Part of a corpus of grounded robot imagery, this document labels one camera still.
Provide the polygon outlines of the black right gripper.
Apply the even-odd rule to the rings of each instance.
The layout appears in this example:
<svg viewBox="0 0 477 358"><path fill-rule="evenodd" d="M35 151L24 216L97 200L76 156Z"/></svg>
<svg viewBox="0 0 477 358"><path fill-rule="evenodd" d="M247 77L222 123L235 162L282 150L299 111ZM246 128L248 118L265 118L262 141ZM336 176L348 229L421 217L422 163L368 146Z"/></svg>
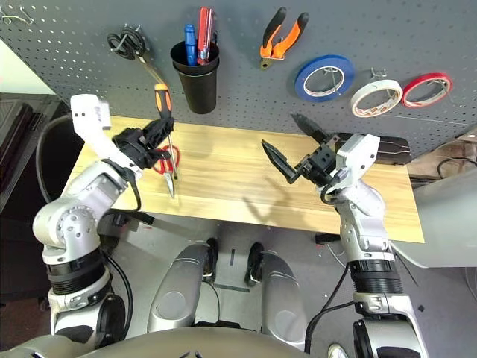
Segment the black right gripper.
<svg viewBox="0 0 477 358"><path fill-rule="evenodd" d="M329 135L315 122L300 113L292 113L292 119L298 128L319 144L326 144ZM330 183L331 172L335 170L335 152L328 146L322 145L311 154L307 154L294 167L288 164L287 158L272 144L262 140L262 147L273 166L285 177L288 183L294 183L298 174L312 183Z"/></svg>

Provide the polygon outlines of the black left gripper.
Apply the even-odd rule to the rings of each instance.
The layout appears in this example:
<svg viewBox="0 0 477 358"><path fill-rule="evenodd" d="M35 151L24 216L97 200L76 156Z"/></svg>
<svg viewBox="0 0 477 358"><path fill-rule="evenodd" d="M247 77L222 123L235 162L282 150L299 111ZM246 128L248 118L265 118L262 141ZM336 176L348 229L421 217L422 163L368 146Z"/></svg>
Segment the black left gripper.
<svg viewBox="0 0 477 358"><path fill-rule="evenodd" d="M144 128L126 128L112 141L139 168L151 168L159 159L156 148L173 130L174 118L157 119Z"/></svg>

